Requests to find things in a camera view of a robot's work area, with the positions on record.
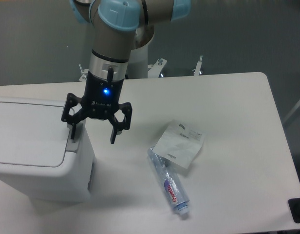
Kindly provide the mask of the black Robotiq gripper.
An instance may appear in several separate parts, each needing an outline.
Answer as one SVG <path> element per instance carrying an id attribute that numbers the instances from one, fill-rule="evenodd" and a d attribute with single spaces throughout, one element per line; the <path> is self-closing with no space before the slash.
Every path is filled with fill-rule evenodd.
<path id="1" fill-rule="evenodd" d="M 79 98 L 72 93 L 67 94 L 61 121 L 71 125 L 70 139 L 75 138 L 77 124 L 87 117 L 100 120 L 108 119 L 112 125 L 111 144 L 115 143 L 116 136 L 120 135 L 123 130 L 130 129 L 132 105 L 130 102 L 119 104 L 124 80 L 114 80 L 113 78 L 113 70 L 107 71 L 106 79 L 96 77 L 89 72 L 83 97 Z M 70 110 L 78 104 L 81 105 L 81 108 L 71 115 Z M 114 115 L 118 110 L 124 115 L 121 122 Z"/>

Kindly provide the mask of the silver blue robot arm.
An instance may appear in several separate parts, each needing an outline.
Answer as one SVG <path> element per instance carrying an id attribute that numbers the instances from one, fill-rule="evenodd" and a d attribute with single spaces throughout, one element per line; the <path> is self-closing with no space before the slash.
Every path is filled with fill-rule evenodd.
<path id="1" fill-rule="evenodd" d="M 67 95 L 61 120 L 74 139 L 77 125 L 86 118 L 108 120 L 111 142 L 131 125 L 132 106 L 119 103 L 136 31 L 190 13 L 189 0 L 72 0 L 75 17 L 94 27 L 94 45 L 82 97 Z"/>

